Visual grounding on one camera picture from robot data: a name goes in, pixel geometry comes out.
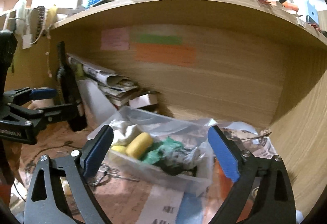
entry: green sticky note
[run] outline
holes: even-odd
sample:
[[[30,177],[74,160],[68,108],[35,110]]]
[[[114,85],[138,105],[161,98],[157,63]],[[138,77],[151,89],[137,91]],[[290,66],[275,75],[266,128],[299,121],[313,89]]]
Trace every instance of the green sticky note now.
[[[159,36],[153,34],[140,34],[136,36],[136,42],[139,43],[154,43],[167,45],[181,45],[182,38],[178,36]]]

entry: orange tube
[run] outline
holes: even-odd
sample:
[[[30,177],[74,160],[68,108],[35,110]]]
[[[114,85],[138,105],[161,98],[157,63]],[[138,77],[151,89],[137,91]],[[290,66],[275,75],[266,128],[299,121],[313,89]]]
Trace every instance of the orange tube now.
[[[286,2],[282,3],[282,5],[289,10],[295,10],[296,12],[299,11],[299,7],[296,4],[293,4],[291,2],[286,1]]]

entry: pink sticky note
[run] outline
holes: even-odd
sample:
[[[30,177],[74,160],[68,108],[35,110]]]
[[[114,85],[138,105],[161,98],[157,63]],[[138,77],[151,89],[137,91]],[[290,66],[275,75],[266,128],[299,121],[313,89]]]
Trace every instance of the pink sticky note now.
[[[102,30],[100,50],[128,50],[129,39],[127,27]]]

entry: dark glass bottle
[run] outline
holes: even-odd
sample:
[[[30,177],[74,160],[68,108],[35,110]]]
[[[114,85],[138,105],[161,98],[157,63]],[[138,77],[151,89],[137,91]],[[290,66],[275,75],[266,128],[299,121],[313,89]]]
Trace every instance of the dark glass bottle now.
[[[70,128],[76,132],[86,128],[86,116],[78,90],[75,74],[66,62],[65,42],[57,44],[59,68],[57,72],[58,93],[62,103],[77,104],[79,115],[68,121]]]

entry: green object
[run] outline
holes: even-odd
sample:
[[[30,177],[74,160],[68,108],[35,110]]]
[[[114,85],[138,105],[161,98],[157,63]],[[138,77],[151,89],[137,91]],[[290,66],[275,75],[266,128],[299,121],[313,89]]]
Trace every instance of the green object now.
[[[159,36],[159,35],[153,35],[153,34],[140,34],[140,35],[136,36],[136,42],[181,45],[182,38],[178,37],[178,36]]]
[[[149,151],[144,154],[140,160],[153,165],[162,158],[164,153],[170,153],[182,147],[184,147],[184,145],[181,142],[167,137],[164,141],[153,143],[152,146],[149,147]]]

